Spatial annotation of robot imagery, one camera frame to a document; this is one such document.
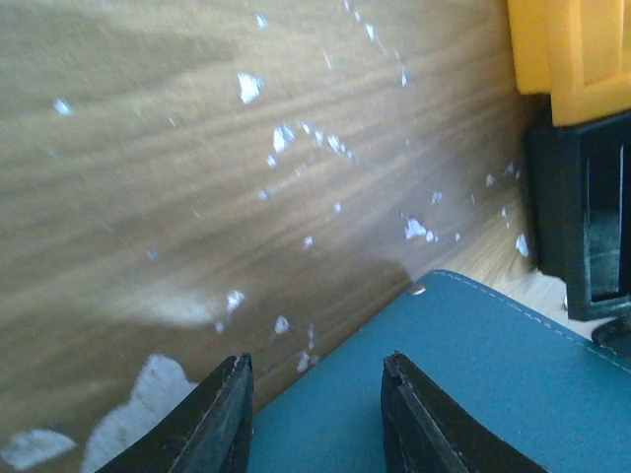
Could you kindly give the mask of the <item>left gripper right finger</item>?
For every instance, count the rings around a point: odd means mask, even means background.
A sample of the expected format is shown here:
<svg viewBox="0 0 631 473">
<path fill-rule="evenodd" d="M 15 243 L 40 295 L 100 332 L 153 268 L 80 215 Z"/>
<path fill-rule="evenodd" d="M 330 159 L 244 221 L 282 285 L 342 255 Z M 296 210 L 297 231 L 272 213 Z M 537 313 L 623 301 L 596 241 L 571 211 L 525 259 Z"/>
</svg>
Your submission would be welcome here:
<svg viewBox="0 0 631 473">
<path fill-rule="evenodd" d="M 388 472 L 543 472 L 471 417 L 431 377 L 396 352 L 381 387 Z"/>
</svg>

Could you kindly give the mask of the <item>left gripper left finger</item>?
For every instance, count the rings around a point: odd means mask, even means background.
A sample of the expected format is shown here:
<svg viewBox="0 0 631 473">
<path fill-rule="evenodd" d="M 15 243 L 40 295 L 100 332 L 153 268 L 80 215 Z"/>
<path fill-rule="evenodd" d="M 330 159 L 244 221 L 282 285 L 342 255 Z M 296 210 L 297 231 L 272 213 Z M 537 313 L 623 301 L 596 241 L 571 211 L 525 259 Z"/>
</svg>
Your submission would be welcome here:
<svg viewBox="0 0 631 473">
<path fill-rule="evenodd" d="M 246 472 L 252 438 L 251 355 L 226 358 L 155 428 L 102 472 Z"/>
</svg>

